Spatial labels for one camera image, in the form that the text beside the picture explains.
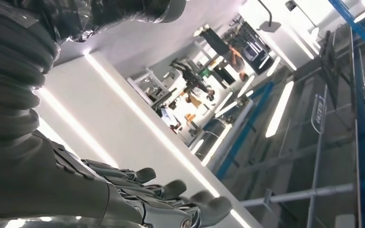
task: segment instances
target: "ceiling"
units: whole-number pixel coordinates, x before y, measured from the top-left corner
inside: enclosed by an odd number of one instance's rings
[[[86,49],[99,50],[124,76],[141,72],[159,61],[186,49],[192,34],[204,24],[220,28],[233,19],[243,0],[191,0],[183,15],[172,23],[149,24],[127,21],[90,38],[85,43],[62,45],[56,65],[82,56]]]

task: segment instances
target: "white wall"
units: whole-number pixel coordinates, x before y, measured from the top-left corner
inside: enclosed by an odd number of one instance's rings
[[[182,179],[188,187],[187,196],[211,189],[232,201],[235,211],[249,224],[246,228],[260,227],[123,77],[99,53],[91,56],[102,66],[102,74],[86,58],[78,58],[52,69],[45,90],[37,92],[42,97],[37,112],[69,147],[82,158],[114,160],[122,168],[152,167],[157,173],[155,182],[160,184]],[[102,75],[118,88],[112,90]],[[55,104],[47,91],[62,106]],[[227,226],[242,227],[232,215],[217,227]]]

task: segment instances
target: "blue metal beam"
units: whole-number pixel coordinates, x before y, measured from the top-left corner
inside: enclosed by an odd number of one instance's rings
[[[354,49],[354,77],[356,96],[356,116],[357,116],[357,158],[358,158],[358,190],[360,192],[360,212],[362,228],[365,228],[365,99],[363,89],[363,67],[361,55],[358,48]]]
[[[274,86],[273,82],[269,82],[268,84],[266,84],[263,87],[264,93],[262,94],[262,97],[261,97],[260,101],[258,102],[257,107],[254,110],[254,113],[252,114],[252,116],[250,117],[250,119],[248,120],[246,125],[244,126],[243,130],[241,131],[240,135],[238,136],[236,142],[233,144],[232,148],[230,149],[230,151],[228,153],[228,157],[230,157],[230,158],[236,157],[237,153],[239,152],[240,148],[242,147],[244,141],[246,140],[248,134],[251,131],[251,126],[254,125],[255,120],[258,118],[259,114],[262,111],[262,108],[265,106],[265,103],[266,103],[269,95],[272,92],[273,86]],[[222,180],[225,177],[227,170],[231,166],[231,163],[232,163],[231,160],[223,161],[219,170],[216,172],[216,177],[219,180]]]
[[[355,18],[349,12],[344,3],[341,0],[328,0],[328,1],[345,19],[345,21],[350,25],[350,27],[352,27],[352,30],[355,31],[360,36],[360,38],[365,42],[365,29],[362,27],[360,23],[355,23]]]

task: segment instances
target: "man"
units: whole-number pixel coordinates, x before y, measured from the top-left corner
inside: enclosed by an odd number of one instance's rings
[[[176,70],[181,71],[182,77],[187,82],[187,88],[188,90],[196,87],[202,90],[203,92],[207,93],[208,100],[213,100],[213,96],[215,95],[215,91],[212,89],[209,89],[206,85],[203,84],[203,82],[195,75],[195,73],[191,70],[191,68],[183,63],[177,62],[177,60],[173,60],[170,64],[173,68]]]
[[[216,51],[220,56],[223,56],[231,67],[240,75],[240,78],[244,80],[246,74],[244,72],[245,64],[244,60],[237,50],[232,46],[227,45],[222,39],[216,34],[209,25],[201,27],[194,33],[194,36],[201,36],[205,38],[208,44]]]

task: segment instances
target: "sign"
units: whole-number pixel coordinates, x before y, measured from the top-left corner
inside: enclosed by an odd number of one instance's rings
[[[321,95],[316,94],[313,113],[311,114],[311,125],[313,125],[318,134],[324,131],[326,108],[325,99]]]

